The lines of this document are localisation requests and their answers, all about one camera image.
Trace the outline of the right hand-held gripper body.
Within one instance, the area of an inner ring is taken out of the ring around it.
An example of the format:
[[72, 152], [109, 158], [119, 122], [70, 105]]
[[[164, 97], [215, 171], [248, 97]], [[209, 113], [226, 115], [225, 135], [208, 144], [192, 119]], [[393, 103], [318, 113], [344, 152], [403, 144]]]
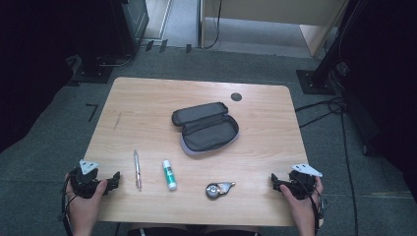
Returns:
[[288, 181], [281, 181], [279, 185], [286, 186], [297, 200], [304, 200], [310, 196], [316, 188], [316, 178], [323, 173], [310, 164], [302, 163], [291, 166]]

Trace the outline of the person's right hand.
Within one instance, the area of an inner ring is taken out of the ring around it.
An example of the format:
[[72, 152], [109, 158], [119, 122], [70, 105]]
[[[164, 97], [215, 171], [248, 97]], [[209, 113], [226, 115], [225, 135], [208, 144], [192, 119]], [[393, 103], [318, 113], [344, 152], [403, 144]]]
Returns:
[[290, 205], [293, 220], [298, 227], [315, 227], [313, 204], [309, 199], [297, 200], [284, 185], [280, 186], [281, 193]]

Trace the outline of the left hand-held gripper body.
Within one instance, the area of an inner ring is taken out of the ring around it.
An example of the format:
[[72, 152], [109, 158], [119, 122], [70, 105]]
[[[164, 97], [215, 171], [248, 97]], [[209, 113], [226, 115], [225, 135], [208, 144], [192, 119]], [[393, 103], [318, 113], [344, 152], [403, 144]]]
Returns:
[[74, 193], [84, 199], [90, 199], [99, 184], [96, 179], [99, 164], [81, 159], [79, 165], [70, 172], [70, 182]]

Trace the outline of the person's left hand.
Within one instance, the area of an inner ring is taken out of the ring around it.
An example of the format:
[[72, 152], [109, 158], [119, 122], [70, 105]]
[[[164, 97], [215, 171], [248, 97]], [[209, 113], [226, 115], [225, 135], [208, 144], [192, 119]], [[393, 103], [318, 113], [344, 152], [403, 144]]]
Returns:
[[69, 199], [69, 220], [74, 227], [92, 227], [94, 228], [100, 208], [100, 202], [103, 192], [107, 186], [106, 180], [101, 180], [96, 188], [94, 195], [90, 199], [77, 197], [71, 184], [66, 187], [66, 194]]

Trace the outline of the dark grey pencil case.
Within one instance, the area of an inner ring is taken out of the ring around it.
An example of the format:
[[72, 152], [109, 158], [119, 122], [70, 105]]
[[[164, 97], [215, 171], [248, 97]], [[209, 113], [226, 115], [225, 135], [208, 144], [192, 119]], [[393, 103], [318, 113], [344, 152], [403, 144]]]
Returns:
[[180, 144], [187, 154], [214, 151], [233, 143], [239, 125], [223, 102], [212, 102], [174, 111], [174, 126], [181, 128]]

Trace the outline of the silver pen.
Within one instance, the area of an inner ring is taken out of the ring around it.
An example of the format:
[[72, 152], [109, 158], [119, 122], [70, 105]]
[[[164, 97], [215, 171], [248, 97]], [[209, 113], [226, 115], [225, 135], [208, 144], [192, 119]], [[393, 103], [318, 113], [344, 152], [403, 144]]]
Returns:
[[141, 178], [141, 169], [139, 162], [139, 155], [136, 149], [134, 149], [134, 160], [135, 160], [135, 169], [136, 169], [136, 184], [138, 190], [142, 191], [142, 178]]

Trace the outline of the dark curtain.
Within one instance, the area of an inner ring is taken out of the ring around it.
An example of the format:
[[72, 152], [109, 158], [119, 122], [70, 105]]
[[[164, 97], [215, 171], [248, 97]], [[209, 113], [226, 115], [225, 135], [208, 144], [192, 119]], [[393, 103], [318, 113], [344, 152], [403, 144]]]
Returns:
[[93, 0], [0, 0], [0, 153], [23, 139], [73, 77], [72, 27]]
[[417, 202], [417, 0], [359, 0], [341, 41], [364, 142], [398, 168]]

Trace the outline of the white green glue stick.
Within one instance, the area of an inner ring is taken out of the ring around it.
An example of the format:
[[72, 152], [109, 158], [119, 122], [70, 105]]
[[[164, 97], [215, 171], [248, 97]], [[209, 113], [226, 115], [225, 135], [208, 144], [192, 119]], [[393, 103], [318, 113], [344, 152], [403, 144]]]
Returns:
[[164, 160], [162, 162], [162, 166], [163, 166], [164, 176], [167, 182], [168, 189], [170, 191], [176, 190], [177, 183], [176, 183], [174, 172], [172, 170], [170, 162], [168, 160]]

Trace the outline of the black cabinet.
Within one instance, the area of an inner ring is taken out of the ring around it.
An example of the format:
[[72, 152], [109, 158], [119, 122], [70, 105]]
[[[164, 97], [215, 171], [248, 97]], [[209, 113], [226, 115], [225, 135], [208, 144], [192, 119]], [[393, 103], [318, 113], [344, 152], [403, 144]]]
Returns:
[[111, 0], [116, 57], [135, 55], [149, 23], [146, 0]]

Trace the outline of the black stand base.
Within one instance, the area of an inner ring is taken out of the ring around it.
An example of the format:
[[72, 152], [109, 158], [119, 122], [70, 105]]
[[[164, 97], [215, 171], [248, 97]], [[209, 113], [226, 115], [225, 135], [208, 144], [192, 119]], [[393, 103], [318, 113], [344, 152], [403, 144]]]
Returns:
[[112, 67], [104, 67], [101, 65], [88, 69], [84, 66], [82, 59], [78, 55], [71, 56], [66, 61], [73, 70], [73, 76], [69, 84], [74, 86], [80, 83], [107, 84], [113, 70]]

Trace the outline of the black metal stand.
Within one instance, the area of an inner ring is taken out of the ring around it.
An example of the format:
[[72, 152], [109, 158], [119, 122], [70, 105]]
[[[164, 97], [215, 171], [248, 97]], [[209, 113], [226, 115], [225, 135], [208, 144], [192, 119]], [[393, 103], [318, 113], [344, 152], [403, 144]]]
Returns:
[[318, 68], [315, 71], [296, 71], [299, 84], [305, 94], [335, 94], [328, 74], [336, 64], [342, 62], [340, 52], [341, 43], [351, 28], [351, 20], [355, 15], [359, 3], [360, 0], [348, 0], [345, 3], [341, 26], [338, 28], [335, 40]]

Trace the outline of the light wooden furniture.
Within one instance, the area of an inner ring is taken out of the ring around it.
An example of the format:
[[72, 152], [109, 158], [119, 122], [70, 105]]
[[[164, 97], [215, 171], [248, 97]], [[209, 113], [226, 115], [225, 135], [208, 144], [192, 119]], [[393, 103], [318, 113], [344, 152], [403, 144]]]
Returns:
[[312, 56], [337, 27], [350, 0], [198, 0], [198, 45], [205, 46], [206, 18], [298, 25]]

